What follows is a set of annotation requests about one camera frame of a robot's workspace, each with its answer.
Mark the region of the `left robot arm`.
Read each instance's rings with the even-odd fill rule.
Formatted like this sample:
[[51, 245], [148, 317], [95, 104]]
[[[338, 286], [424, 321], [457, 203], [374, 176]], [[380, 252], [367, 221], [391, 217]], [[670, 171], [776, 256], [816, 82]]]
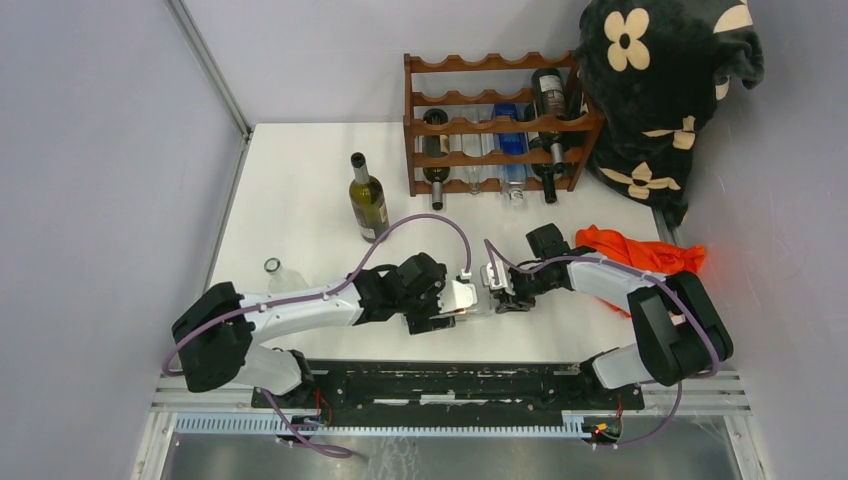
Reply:
[[473, 284], [450, 280], [426, 253], [380, 265], [323, 288], [240, 294], [230, 282], [210, 287], [172, 326], [180, 376], [193, 393], [229, 383], [262, 388], [290, 407], [306, 405], [314, 381], [305, 356], [266, 342], [326, 327], [404, 317], [412, 335], [451, 328], [477, 301]]

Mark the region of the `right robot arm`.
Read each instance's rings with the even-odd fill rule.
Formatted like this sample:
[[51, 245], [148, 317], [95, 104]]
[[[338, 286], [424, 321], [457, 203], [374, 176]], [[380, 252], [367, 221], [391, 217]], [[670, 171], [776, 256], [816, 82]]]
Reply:
[[612, 401], [618, 388], [713, 375], [732, 357], [734, 343], [700, 278], [688, 271], [662, 274], [610, 259], [590, 247], [572, 248], [554, 224], [526, 236], [534, 255], [526, 264], [484, 243], [486, 284], [497, 312], [527, 312], [557, 289], [583, 293], [629, 314], [635, 341], [580, 366], [580, 400], [591, 408]]

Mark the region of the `clear bottle black cap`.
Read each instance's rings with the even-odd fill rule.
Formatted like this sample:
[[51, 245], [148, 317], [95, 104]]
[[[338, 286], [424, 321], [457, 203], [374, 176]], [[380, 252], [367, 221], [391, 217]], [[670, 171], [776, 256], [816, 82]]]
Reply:
[[485, 287], [479, 287], [476, 284], [475, 286], [478, 296], [478, 303], [469, 313], [442, 314], [444, 316], [453, 315], [455, 317], [456, 323], [482, 320], [484, 317], [493, 315], [495, 313], [495, 300], [492, 298], [491, 292]]

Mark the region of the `green wine bottle white label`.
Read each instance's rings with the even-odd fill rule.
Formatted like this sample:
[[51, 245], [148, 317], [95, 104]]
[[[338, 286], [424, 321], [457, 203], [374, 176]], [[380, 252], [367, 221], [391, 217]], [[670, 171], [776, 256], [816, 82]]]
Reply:
[[[546, 141], [541, 137], [539, 132], [527, 132], [526, 141], [529, 152], [539, 150], [549, 153], [550, 151], [550, 147], [546, 144]], [[556, 174], [551, 162], [546, 161], [545, 163], [533, 163], [531, 164], [531, 169], [534, 175], [541, 180], [545, 203], [555, 204], [557, 202], [555, 187]]]

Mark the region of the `green wine bottle front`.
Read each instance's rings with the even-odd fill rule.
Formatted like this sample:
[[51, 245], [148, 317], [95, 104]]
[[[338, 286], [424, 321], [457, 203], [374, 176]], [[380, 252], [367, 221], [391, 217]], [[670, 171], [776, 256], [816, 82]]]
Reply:
[[[424, 112], [422, 120], [429, 125], [443, 125], [449, 121], [447, 113], [438, 108]], [[422, 138], [423, 152], [430, 158], [442, 158], [450, 152], [450, 137], [446, 134], [425, 136]], [[431, 185], [431, 207], [435, 211], [444, 208], [444, 186], [450, 176], [449, 167], [427, 167], [422, 169], [425, 179]]]

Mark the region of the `blue square bottle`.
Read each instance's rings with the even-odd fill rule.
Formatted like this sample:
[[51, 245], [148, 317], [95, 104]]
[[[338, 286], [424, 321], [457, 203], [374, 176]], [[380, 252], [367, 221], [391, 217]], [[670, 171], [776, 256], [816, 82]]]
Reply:
[[[518, 120], [518, 109], [513, 103], [496, 103], [491, 118], [509, 117]], [[521, 156], [526, 153], [523, 137], [520, 133], [497, 133], [494, 135], [495, 147], [507, 156]], [[523, 163], [510, 163], [498, 166], [501, 193], [509, 204], [518, 207], [524, 203], [524, 192], [528, 179], [528, 168]]]

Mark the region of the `small clear glass bottle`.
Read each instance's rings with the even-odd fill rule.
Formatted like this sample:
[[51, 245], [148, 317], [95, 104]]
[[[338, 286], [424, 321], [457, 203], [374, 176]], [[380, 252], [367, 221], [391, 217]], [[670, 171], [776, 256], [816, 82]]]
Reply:
[[[480, 122], [480, 109], [477, 105], [466, 106], [461, 110], [461, 116], [470, 123]], [[468, 157], [478, 158], [483, 156], [482, 136], [479, 133], [463, 134], [461, 136], [462, 151]], [[479, 195], [482, 192], [482, 183], [487, 180], [488, 167], [486, 165], [469, 165], [463, 168], [465, 180], [471, 195]]]

